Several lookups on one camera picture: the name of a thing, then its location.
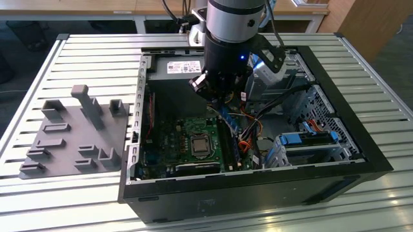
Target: white table leg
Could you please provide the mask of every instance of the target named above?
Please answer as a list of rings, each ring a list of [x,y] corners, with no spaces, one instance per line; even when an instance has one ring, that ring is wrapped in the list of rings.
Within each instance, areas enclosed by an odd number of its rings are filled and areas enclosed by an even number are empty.
[[[134,21],[136,21],[136,25],[137,25],[137,31],[138,34],[146,34],[148,30],[145,28],[145,20],[146,20],[146,16],[145,15],[136,15],[134,16]]]
[[[312,17],[312,21],[309,23],[305,33],[317,33],[324,16],[324,14],[317,14]]]

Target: open pc tower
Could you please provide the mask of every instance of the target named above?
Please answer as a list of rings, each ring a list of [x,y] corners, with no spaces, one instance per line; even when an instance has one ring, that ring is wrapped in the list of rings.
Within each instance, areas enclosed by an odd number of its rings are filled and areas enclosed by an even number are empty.
[[[188,84],[201,74],[204,49],[142,52],[119,202],[145,223],[328,202],[393,170],[308,46],[287,47],[280,81],[254,73],[228,97],[230,118]],[[311,87],[261,118],[257,149],[246,151],[229,120],[241,133],[252,123],[244,114],[301,85]]]

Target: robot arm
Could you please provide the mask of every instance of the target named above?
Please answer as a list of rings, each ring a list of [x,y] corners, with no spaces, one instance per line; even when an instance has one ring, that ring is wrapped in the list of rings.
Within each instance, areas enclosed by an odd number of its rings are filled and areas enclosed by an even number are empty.
[[[209,0],[206,17],[205,67],[190,81],[194,91],[210,102],[222,99],[252,74],[250,53],[279,73],[284,48],[258,34],[266,0]]]

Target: screw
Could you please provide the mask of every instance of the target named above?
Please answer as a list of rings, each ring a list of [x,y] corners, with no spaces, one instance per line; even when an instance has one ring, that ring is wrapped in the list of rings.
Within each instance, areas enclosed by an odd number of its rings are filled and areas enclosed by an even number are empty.
[[[256,20],[252,19],[246,25],[248,25],[249,27],[253,27],[253,26],[256,25]]]

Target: ventilation grille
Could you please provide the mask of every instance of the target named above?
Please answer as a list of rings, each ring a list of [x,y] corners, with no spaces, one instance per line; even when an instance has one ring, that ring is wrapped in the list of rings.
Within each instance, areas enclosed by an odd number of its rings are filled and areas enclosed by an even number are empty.
[[[359,153],[359,148],[339,118],[331,117],[335,109],[328,107],[328,100],[320,87],[312,87],[308,92],[297,96],[295,100],[296,110],[292,111],[289,123],[300,131],[307,131],[301,122],[315,119],[324,130],[336,131],[341,138],[341,143],[348,145],[352,154]]]

